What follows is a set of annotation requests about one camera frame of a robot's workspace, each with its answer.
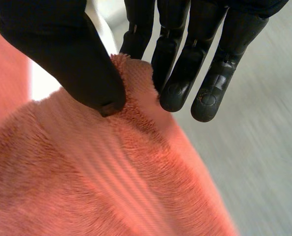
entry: robotic hand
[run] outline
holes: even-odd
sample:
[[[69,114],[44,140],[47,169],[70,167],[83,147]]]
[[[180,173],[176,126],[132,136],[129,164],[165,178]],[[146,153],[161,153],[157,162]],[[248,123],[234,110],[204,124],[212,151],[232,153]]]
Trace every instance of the robotic hand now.
[[[161,106],[182,108],[225,17],[222,36],[207,75],[192,104],[192,116],[208,122],[216,115],[248,45],[288,0],[158,0],[161,32],[152,57],[153,81]],[[154,0],[125,0],[129,31],[122,53],[141,59],[152,34]],[[190,7],[188,36],[171,73]]]
[[[158,0],[162,28],[152,66],[162,107],[170,112],[182,108],[227,13],[218,49],[192,105],[195,119],[210,121],[247,46],[287,2],[191,0],[188,37],[170,76],[190,0]],[[74,99],[106,117],[123,108],[125,90],[85,14],[86,4],[86,0],[0,0],[0,33],[52,74]],[[155,0],[125,0],[125,5],[130,28],[121,52],[141,59],[152,34]]]
[[[86,4],[87,0],[0,0],[0,33],[74,99],[106,117],[123,108],[125,90],[85,14]]]

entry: gray floor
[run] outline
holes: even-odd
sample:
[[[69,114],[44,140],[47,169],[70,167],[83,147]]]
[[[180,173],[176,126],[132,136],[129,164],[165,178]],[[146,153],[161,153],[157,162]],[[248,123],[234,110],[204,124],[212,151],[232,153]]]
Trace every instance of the gray floor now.
[[[119,46],[127,28],[127,21],[113,27]],[[146,61],[159,30],[156,12]],[[187,103],[174,115],[208,166],[241,235],[292,236],[292,0],[249,46],[216,118],[199,123],[190,107],[220,33]]]

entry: white surface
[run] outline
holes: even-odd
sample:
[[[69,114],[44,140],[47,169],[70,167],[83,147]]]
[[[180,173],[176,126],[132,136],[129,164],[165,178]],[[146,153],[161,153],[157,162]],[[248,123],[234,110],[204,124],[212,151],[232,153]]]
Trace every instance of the white surface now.
[[[93,4],[91,2],[88,2],[87,4],[86,13],[97,28],[97,32],[108,54],[117,54],[118,49],[116,47],[112,31],[106,21],[100,16],[98,12],[94,10]],[[53,76],[51,76],[32,60],[30,61],[30,78],[30,98],[32,100],[42,100],[61,87],[61,85]]]

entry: pink towel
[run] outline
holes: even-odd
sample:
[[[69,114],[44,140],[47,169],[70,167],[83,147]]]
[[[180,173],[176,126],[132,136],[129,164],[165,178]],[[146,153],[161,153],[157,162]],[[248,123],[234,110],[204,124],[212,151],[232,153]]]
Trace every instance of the pink towel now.
[[[102,118],[61,89],[0,125],[0,236],[237,235],[159,106],[150,65],[112,61],[127,91],[122,112]]]
[[[0,121],[28,101],[28,58],[0,35]]]

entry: orange towel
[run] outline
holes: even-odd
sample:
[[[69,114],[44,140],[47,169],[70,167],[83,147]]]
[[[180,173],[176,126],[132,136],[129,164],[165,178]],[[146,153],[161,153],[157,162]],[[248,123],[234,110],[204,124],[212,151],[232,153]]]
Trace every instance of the orange towel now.
[[[0,35],[0,121],[29,99],[28,58]]]
[[[146,62],[113,56],[124,110],[102,118],[61,89],[0,125],[0,236],[235,236]]]

